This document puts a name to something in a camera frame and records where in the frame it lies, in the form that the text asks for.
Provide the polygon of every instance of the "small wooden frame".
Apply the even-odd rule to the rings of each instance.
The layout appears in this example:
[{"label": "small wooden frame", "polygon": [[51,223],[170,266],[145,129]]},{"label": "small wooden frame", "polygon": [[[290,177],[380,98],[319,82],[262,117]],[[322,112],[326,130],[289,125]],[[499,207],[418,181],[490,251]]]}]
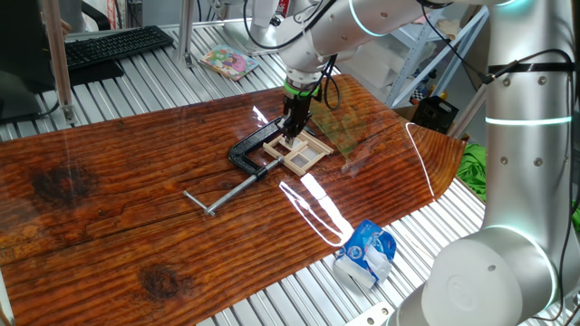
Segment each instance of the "small wooden frame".
[{"label": "small wooden frame", "polygon": [[[282,155],[274,149],[276,145],[284,146],[290,152],[287,155]],[[264,150],[274,158],[279,156],[284,157],[284,165],[290,168],[292,172],[298,176],[303,176],[306,171],[311,168],[325,155],[333,153],[333,149],[329,148],[322,141],[312,137],[307,132],[302,131],[294,140],[294,145],[290,147],[286,144],[284,136],[280,135],[269,143],[264,143]]]}]

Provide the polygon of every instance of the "book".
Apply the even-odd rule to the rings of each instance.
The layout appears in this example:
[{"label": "book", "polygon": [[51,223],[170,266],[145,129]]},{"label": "book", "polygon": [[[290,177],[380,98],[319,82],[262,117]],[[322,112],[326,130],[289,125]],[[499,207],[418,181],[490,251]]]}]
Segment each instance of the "book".
[{"label": "book", "polygon": [[234,81],[239,81],[258,66],[257,61],[227,45],[216,46],[199,61]]}]

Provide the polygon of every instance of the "black box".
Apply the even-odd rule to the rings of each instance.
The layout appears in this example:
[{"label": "black box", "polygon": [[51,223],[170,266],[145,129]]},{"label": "black box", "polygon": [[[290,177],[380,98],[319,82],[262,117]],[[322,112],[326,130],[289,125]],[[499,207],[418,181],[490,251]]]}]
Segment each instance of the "black box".
[{"label": "black box", "polygon": [[411,122],[445,135],[458,112],[458,108],[439,96],[433,96],[419,102]]}]

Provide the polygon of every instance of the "wooden tabletop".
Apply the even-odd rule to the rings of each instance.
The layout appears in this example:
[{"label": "wooden tabletop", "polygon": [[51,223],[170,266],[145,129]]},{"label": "wooden tabletop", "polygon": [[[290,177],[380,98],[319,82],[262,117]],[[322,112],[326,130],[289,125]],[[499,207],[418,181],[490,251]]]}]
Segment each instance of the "wooden tabletop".
[{"label": "wooden tabletop", "polygon": [[442,195],[464,143],[335,79],[341,107],[315,102],[310,122],[334,153],[302,180],[276,168],[215,217],[183,190],[209,205],[248,177],[227,151],[281,114],[282,90],[1,143],[0,266],[16,322],[192,325],[337,250],[363,219],[387,225]]}]

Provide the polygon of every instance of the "keyboard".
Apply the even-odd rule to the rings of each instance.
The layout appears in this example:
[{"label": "keyboard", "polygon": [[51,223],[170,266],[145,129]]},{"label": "keyboard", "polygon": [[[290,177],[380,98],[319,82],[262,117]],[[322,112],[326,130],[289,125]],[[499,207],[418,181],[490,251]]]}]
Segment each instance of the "keyboard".
[{"label": "keyboard", "polygon": [[64,48],[69,70],[72,70],[172,44],[171,36],[158,26],[146,26],[90,40],[69,42]]}]

